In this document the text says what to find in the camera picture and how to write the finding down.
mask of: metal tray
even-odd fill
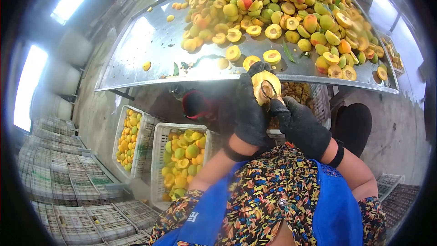
[[[352,1],[362,11],[364,18],[371,23],[369,17],[356,1]],[[388,80],[382,81],[380,84],[375,82],[374,75],[378,65],[367,61],[354,67],[357,72],[357,80],[349,81],[328,78],[327,75],[320,74],[314,65],[318,54],[313,50],[310,58],[299,58],[300,50],[297,44],[287,42],[296,63],[286,60],[287,57],[282,47],[283,35],[277,40],[269,40],[264,34],[257,37],[244,34],[241,40],[236,43],[241,49],[241,57],[238,63],[232,65],[230,70],[219,70],[214,60],[203,58],[197,67],[190,69],[187,74],[180,72],[180,76],[160,79],[161,75],[173,74],[173,63],[180,66],[181,62],[196,62],[200,57],[212,54],[224,57],[226,47],[232,45],[231,43],[224,43],[220,46],[204,44],[201,48],[196,49],[194,53],[183,50],[180,41],[182,40],[183,29],[187,25],[184,18],[188,13],[188,8],[183,10],[173,9],[171,5],[174,2],[183,3],[184,0],[158,0],[130,19],[109,52],[109,57],[104,63],[96,82],[95,91],[158,83],[238,79],[239,75],[237,73],[245,72],[243,60],[246,56],[253,54],[262,58],[263,52],[276,49],[282,54],[282,60],[276,65],[277,76],[282,81],[345,85],[367,90],[399,93],[393,66],[386,57],[385,47],[385,56],[380,61],[388,67]],[[147,12],[149,7],[152,7],[151,12]],[[167,23],[165,18],[168,15],[175,15],[176,18]],[[372,34],[381,43],[378,33],[372,30]],[[146,61],[150,61],[152,66],[149,71],[144,72],[142,65]]]

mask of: woman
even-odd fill
[[[359,159],[371,129],[369,109],[343,108],[335,140],[308,107],[292,97],[284,104],[272,99],[270,110],[288,142],[261,152],[268,121],[251,76],[262,70],[272,72],[257,62],[240,76],[235,119],[222,125],[233,134],[159,216],[150,244],[383,245],[376,179]]]

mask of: apricot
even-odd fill
[[[252,0],[237,0],[237,6],[239,9],[247,11],[249,7],[252,5]]]
[[[352,20],[348,17],[346,17],[344,14],[338,12],[335,15],[337,23],[342,26],[343,28],[349,28],[352,26]]]
[[[326,40],[334,46],[340,45],[340,38],[338,38],[335,34],[333,34],[330,30],[327,30],[325,33]]]
[[[295,17],[290,17],[289,19],[287,19],[287,21],[285,22],[285,26],[287,27],[287,29],[289,30],[296,30],[298,28],[299,25],[299,21],[298,19],[296,19]]]
[[[226,56],[225,58],[230,61],[237,61],[241,56],[241,51],[237,46],[230,46],[226,50]]]
[[[342,79],[343,71],[338,65],[333,65],[328,68],[328,77]]]
[[[357,73],[355,69],[351,66],[346,66],[342,69],[343,79],[355,81],[357,79]]]
[[[229,60],[226,59],[226,58],[220,58],[220,59],[217,61],[217,66],[218,66],[218,68],[220,68],[220,69],[225,69],[225,68],[229,67]]]
[[[311,35],[309,34],[309,32],[307,30],[305,30],[305,28],[302,25],[298,25],[298,33],[304,37],[304,38],[310,38]]]
[[[323,33],[315,32],[311,35],[310,42],[313,46],[317,44],[325,46],[328,41]]]
[[[249,26],[249,27],[246,29],[246,32],[247,32],[247,34],[250,35],[250,36],[258,36],[258,35],[261,34],[261,27],[258,26],[258,25],[255,25],[255,26]]]
[[[381,46],[376,46],[374,51],[379,58],[384,57],[384,49]]]
[[[351,52],[351,45],[346,40],[342,39],[340,45],[338,45],[338,52],[341,54]]]
[[[302,51],[310,51],[313,48],[309,40],[305,38],[302,38],[301,40],[298,41],[298,47]]]
[[[281,27],[277,24],[271,24],[266,28],[265,35],[269,39],[278,39],[281,37],[282,30]]]
[[[265,62],[275,65],[281,60],[281,54],[277,50],[269,50],[263,53],[263,58]]]
[[[303,19],[303,27],[309,33],[314,33],[317,27],[317,17],[314,14],[309,14]]]
[[[323,53],[323,57],[325,58],[326,63],[329,65],[336,65],[340,61],[340,58],[337,55],[330,52]]]
[[[212,5],[216,8],[223,8],[226,5],[226,0],[215,0]]]
[[[227,16],[236,16],[238,14],[238,8],[234,4],[226,4],[223,6],[223,13]]]
[[[226,41],[226,35],[224,33],[218,33],[212,38],[212,42],[215,44],[223,44]]]
[[[238,29],[229,29],[226,38],[231,42],[237,42],[241,38],[241,32]]]
[[[248,71],[250,66],[252,66],[254,63],[256,63],[258,61],[261,61],[261,59],[259,57],[255,56],[255,55],[248,56],[244,59],[243,68]]]
[[[315,61],[315,66],[320,73],[328,74],[329,65],[326,63],[323,56],[319,56]]]
[[[292,15],[296,12],[296,8],[292,3],[285,2],[281,5],[281,9],[285,14]]]
[[[194,39],[188,39],[183,43],[183,49],[188,52],[194,52],[197,47],[197,43]]]

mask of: black glove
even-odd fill
[[[270,110],[279,120],[279,129],[287,141],[294,143],[310,159],[320,161],[331,141],[331,132],[322,126],[311,110],[292,97],[272,99]]]
[[[219,123],[220,134],[225,141],[235,133],[248,144],[266,145],[268,116],[256,101],[252,83],[252,76],[263,70],[273,73],[270,64],[261,61],[254,63],[247,73],[240,75],[233,99],[222,104]]]

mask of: concrete floor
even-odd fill
[[[132,10],[117,27],[117,32],[128,22],[128,17],[145,8],[155,0],[136,0]],[[387,0],[374,0],[369,15],[377,17],[384,13]],[[387,15],[391,19],[396,14]],[[374,19],[378,30],[386,33],[392,24],[387,19]],[[424,84],[418,79],[417,70],[421,64],[420,51],[411,33],[401,20],[393,31],[395,46],[404,60],[407,74],[399,79],[401,93],[399,95],[357,90],[346,100],[346,104],[363,103],[367,105],[373,117],[373,127],[361,159],[370,167],[375,176],[381,173],[405,175],[405,183],[420,185],[423,181],[428,162],[429,145],[425,142],[423,119]],[[168,86],[146,86],[131,90],[135,101],[129,101],[109,91],[94,92],[101,67],[106,60],[113,41],[103,39],[95,44],[90,57],[85,78],[82,80],[78,99],[74,109],[73,121],[79,127],[79,135],[88,148],[125,182],[124,176],[112,162],[112,150],[121,107],[130,104],[134,107],[158,115],[171,122],[187,123],[182,110],[176,114],[169,108],[182,108],[179,101],[168,92]],[[135,198],[150,198],[150,188],[142,180],[131,183]]]

